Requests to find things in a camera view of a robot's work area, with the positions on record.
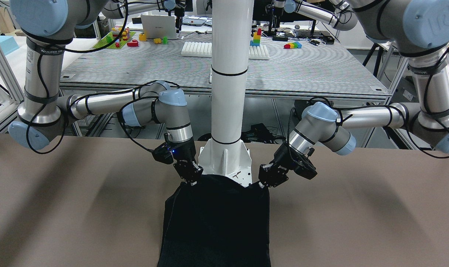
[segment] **white pole base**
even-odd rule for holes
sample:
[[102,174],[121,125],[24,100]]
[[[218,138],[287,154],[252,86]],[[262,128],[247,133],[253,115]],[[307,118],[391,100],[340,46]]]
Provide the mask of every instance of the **white pole base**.
[[225,145],[210,139],[204,147],[200,148],[198,161],[203,167],[203,174],[226,176],[243,187],[253,183],[250,152],[242,140]]

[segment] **green lego baseplate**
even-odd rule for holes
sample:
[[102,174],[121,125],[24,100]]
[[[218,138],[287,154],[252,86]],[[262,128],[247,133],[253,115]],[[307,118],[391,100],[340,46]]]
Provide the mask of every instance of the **green lego baseplate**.
[[[135,35],[135,33],[136,32],[129,32],[129,36],[130,36],[129,40],[127,40],[127,41],[119,41],[119,47],[116,47],[116,44],[112,44],[109,47],[107,47],[107,49],[121,49],[121,48],[123,48],[123,46],[125,46],[128,42],[133,40],[133,36]],[[113,32],[110,32],[106,36],[104,36],[101,40],[99,40],[99,42],[97,42],[97,44],[95,44],[93,46],[93,48],[96,49],[96,48],[100,48],[100,47],[103,47],[103,46],[107,45],[108,44],[108,41],[106,40],[107,36],[111,37],[114,40]]]

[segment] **black fabric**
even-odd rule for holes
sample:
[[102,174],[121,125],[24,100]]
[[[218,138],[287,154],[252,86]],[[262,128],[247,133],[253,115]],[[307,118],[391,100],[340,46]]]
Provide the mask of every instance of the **black fabric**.
[[269,190],[219,175],[165,202],[158,267],[270,267]]

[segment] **black monitor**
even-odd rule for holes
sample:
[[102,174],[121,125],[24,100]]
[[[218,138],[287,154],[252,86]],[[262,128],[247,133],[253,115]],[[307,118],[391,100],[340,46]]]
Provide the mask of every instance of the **black monitor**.
[[[253,20],[257,20],[259,22],[268,22],[270,19],[270,15],[267,13],[266,6],[270,4],[272,4],[272,0],[255,0]],[[335,11],[335,7],[333,7],[333,5],[327,1],[314,3],[314,5],[318,5],[319,7],[330,12]],[[312,19],[295,12],[284,12],[284,14],[280,17],[280,22],[301,22],[303,20]]]

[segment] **light blue box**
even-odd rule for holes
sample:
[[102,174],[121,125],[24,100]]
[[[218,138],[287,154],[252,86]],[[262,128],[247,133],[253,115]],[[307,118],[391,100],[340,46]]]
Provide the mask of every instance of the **light blue box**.
[[5,55],[12,53],[19,48],[13,36],[0,36],[0,45]]

